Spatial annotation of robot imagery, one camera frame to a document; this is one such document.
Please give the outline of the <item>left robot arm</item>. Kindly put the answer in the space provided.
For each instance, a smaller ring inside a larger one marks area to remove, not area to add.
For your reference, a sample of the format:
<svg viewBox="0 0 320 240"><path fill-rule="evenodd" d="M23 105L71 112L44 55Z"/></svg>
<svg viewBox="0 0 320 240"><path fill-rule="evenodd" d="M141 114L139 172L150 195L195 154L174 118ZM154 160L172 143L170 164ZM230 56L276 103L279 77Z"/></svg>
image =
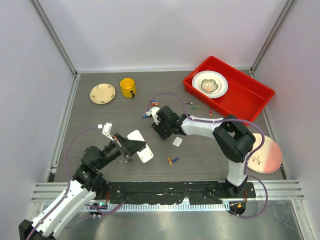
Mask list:
<svg viewBox="0 0 320 240"><path fill-rule="evenodd" d="M55 240L83 206L106 195L108 184L99 171L118 157L130 158L147 147L139 130L127 137L115 133L112 138L103 150L96 146L85 149L81 165L61 194L33 220L20 223L21 240Z"/></svg>

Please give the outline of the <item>white remote control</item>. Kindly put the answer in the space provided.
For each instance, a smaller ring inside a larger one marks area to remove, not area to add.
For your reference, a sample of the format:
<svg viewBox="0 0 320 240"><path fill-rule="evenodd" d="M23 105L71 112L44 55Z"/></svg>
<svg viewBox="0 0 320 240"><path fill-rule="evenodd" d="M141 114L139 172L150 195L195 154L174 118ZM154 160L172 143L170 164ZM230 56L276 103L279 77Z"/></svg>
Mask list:
<svg viewBox="0 0 320 240"><path fill-rule="evenodd" d="M149 145L147 144L147 142L145 141L144 137L138 129L129 133L127 135L127 138L138 143L138 150L136 154L138 155L142 163L145 164L154 157L154 153L152 152Z"/></svg>

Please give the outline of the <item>white battery cover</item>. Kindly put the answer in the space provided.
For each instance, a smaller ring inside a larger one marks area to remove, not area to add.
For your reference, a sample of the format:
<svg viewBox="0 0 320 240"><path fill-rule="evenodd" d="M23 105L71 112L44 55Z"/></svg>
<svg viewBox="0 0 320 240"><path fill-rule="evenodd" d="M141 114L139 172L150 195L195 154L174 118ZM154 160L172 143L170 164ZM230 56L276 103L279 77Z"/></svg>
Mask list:
<svg viewBox="0 0 320 240"><path fill-rule="evenodd" d="M183 139L177 136L172 142L172 144L178 148L182 144L182 142Z"/></svg>

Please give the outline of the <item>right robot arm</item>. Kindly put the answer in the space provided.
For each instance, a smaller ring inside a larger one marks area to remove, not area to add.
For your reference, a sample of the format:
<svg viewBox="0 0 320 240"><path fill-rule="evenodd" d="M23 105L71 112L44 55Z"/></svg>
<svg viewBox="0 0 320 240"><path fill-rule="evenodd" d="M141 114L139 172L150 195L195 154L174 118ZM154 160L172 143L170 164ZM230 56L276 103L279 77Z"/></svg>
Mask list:
<svg viewBox="0 0 320 240"><path fill-rule="evenodd" d="M244 185L248 180L246 159L253 151L256 138L240 119L234 115L217 119L199 118L189 114L179 116L167 105L161 108L152 107L145 114L153 118L151 127L163 140L173 134L214 139L228 159L226 193L236 198L244 192Z"/></svg>

